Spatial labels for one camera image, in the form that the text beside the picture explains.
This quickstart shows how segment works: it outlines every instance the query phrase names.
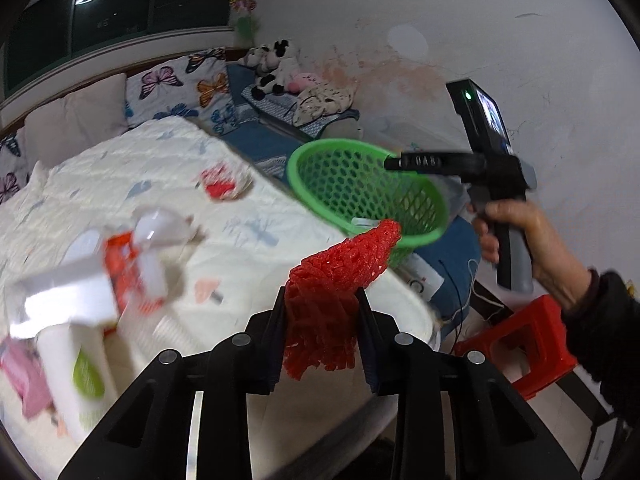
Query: red fruit foam net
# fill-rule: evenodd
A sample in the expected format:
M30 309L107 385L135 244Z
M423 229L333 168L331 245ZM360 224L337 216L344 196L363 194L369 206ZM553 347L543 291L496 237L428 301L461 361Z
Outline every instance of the red fruit foam net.
M382 274L399 239L400 224L383 220L291 269L284 295L284 368L289 377L300 380L307 368L321 364L329 371L354 367L359 307L355 292Z

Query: human hand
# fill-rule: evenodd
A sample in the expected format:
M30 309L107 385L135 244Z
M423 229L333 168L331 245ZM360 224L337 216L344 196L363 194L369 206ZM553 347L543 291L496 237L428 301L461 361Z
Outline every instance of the human hand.
M531 253L533 277L563 308L571 309L586 294L591 273L571 254L551 222L534 203L520 200L491 202L486 205L484 216L473 220L482 257L496 264L499 261L498 238L490 233L487 219L512 224L524 231Z

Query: white quilt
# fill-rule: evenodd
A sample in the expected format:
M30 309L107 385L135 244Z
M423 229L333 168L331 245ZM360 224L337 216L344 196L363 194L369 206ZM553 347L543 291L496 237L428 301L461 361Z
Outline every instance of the white quilt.
M5 283L55 266L90 226L130 225L130 215L140 205L193 215L205 235L177 269L171 308L208 348L242 331L251 314L271 308L291 267L344 236L254 168L253 186L241 199L212 202L196 188L196 180L220 157L250 166L221 140L169 117L142 124L53 170L37 165L29 184L0 206L0 336L7 332ZM222 303L196 302L194 284L201 278L219 282ZM367 295L373 309L392 314L401 330L424 341L430 338L434 318L394 273L382 274ZM123 391L146 362L117 336L110 336L106 346ZM249 396L254 478L290 463L369 397L360 366L340 372L308 370L300 382L283 374L271 396ZM20 400L1 372L0 418L42 480L57 478L76 446L69 437L56 436L47 414L26 422Z

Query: device handle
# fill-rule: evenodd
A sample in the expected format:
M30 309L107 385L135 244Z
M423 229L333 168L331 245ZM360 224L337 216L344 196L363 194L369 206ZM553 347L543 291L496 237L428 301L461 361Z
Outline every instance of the device handle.
M498 285L513 292L533 292L531 254L524 231L510 224L496 222L494 234L498 238Z

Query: green plastic basket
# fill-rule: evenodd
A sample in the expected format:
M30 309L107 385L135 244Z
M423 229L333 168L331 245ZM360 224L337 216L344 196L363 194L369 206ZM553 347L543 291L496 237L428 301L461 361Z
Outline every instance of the green plastic basket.
M399 222L402 238L388 261L393 267L416 247L440 238L449 213L428 178L385 170L383 162L390 155L359 140L314 140L293 152L287 178L303 203L350 237L367 231L352 224L353 218Z

